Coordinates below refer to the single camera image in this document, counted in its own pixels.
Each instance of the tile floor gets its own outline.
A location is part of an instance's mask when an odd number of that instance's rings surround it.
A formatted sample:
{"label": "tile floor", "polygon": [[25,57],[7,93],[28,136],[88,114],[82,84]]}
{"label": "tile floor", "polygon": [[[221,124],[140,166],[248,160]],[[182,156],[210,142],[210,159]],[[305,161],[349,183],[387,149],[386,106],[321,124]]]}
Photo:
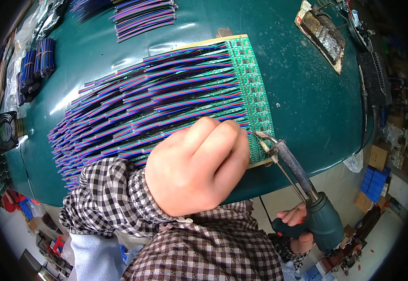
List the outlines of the tile floor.
{"label": "tile floor", "polygon": [[[367,162],[370,157],[370,150],[370,146],[364,149],[364,168],[358,174],[349,171],[349,169],[341,162],[329,170],[311,177],[311,181],[317,191],[323,191],[326,193],[334,208],[338,211],[343,226],[346,226],[347,224],[355,226],[355,224],[364,216],[363,212],[355,206],[355,200],[366,171]],[[265,194],[262,196],[262,199],[271,220],[275,218],[276,212],[290,210],[300,202],[291,187]],[[259,228],[263,229],[266,233],[272,233],[273,230],[268,221],[267,214],[258,197],[254,198],[253,207],[254,211],[252,212],[252,216],[257,219]],[[48,205],[44,205],[43,208],[54,220],[58,218],[60,208]],[[65,228],[61,226],[60,228],[66,233]],[[56,235],[48,228],[46,228],[46,233],[48,235]],[[137,244],[145,244],[148,241],[143,238],[131,237],[120,231],[117,231],[116,235],[119,243],[125,245],[128,249],[131,249]],[[313,266],[321,259],[322,255],[323,253],[314,246],[310,251],[309,256],[304,260],[301,272],[305,272],[309,267]]]}

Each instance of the green table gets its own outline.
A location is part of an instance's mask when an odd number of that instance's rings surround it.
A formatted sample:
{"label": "green table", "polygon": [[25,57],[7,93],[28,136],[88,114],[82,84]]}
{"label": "green table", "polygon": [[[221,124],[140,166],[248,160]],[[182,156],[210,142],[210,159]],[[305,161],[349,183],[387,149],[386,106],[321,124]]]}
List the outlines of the green table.
{"label": "green table", "polygon": [[[361,143],[361,102],[356,50],[347,31],[341,75],[294,25],[298,0],[176,0],[179,19],[172,26],[116,43],[112,9],[83,23],[66,13],[52,32],[56,71],[43,81],[27,110],[29,135],[20,149],[5,155],[15,188],[39,202],[61,206],[67,194],[52,160],[46,135],[62,118],[85,82],[134,64],[139,59],[185,44],[214,38],[218,28],[248,34],[265,88],[274,130],[309,176],[356,152]],[[334,22],[342,19],[328,8]],[[226,202],[253,198],[288,186],[277,167],[250,169]]]}

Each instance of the checkered shirt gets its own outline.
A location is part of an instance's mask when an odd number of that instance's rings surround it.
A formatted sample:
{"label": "checkered shirt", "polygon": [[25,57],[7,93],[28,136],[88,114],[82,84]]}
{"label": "checkered shirt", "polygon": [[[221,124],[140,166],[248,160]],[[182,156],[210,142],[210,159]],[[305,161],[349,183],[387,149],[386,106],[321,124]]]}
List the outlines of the checkered shirt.
{"label": "checkered shirt", "polygon": [[118,229],[149,238],[122,280],[283,280],[279,256],[302,266],[307,254],[296,255],[288,238],[259,230],[248,200],[171,217],[152,198],[144,169],[128,166],[117,157],[85,166],[59,217],[70,233],[111,237]]}

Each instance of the cooling fan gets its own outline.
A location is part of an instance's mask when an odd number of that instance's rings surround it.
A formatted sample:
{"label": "cooling fan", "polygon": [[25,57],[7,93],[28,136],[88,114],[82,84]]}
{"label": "cooling fan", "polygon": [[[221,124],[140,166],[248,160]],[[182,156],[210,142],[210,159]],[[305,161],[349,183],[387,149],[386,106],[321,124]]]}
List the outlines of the cooling fan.
{"label": "cooling fan", "polygon": [[0,114],[0,154],[18,146],[18,137],[23,135],[22,120],[16,119],[16,111]]}

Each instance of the fist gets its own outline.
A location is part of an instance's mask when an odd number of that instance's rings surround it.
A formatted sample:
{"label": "fist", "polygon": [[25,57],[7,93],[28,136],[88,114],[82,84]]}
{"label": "fist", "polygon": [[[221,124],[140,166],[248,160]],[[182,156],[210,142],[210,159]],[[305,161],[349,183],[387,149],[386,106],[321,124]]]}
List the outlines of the fist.
{"label": "fist", "polygon": [[[278,212],[277,217],[289,226],[295,226],[307,215],[306,205],[301,202],[290,211]],[[314,245],[312,233],[302,233],[298,239],[290,239],[291,251],[295,254],[303,254],[312,249]]]}
{"label": "fist", "polygon": [[247,132],[237,122],[203,117],[152,150],[146,183],[157,205],[177,217],[214,209],[249,163]]}

